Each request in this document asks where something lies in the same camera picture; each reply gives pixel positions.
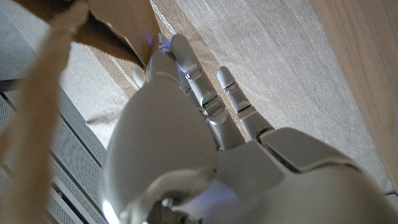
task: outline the cardboard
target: cardboard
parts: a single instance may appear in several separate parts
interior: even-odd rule
[[[72,4],[56,0],[15,0],[48,22]],[[107,54],[144,68],[154,49],[152,40],[160,32],[149,1],[88,0],[89,15],[72,40],[95,47]]]

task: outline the robotic hand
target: robotic hand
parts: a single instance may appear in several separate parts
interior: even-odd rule
[[[188,40],[159,34],[158,44],[108,146],[100,195],[110,223],[398,222],[351,159],[275,130],[221,67],[245,142]]]

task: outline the robot finger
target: robot finger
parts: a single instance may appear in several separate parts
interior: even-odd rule
[[[217,78],[235,113],[238,114],[243,128],[252,139],[255,139],[258,134],[274,129],[252,106],[227,67],[222,66],[217,70]]]

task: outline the wooden surface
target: wooden surface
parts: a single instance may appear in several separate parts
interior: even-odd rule
[[[395,190],[398,189],[398,1],[313,0]]]

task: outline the linen cloth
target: linen cloth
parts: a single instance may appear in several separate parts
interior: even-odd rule
[[[352,157],[385,192],[392,190],[311,1],[151,3],[167,37],[188,37],[229,111],[216,79],[221,65],[275,128],[290,126],[321,139]],[[1,0],[0,7],[37,50],[48,25],[11,0]],[[72,44],[61,86],[105,147],[120,111],[137,91],[135,66]]]

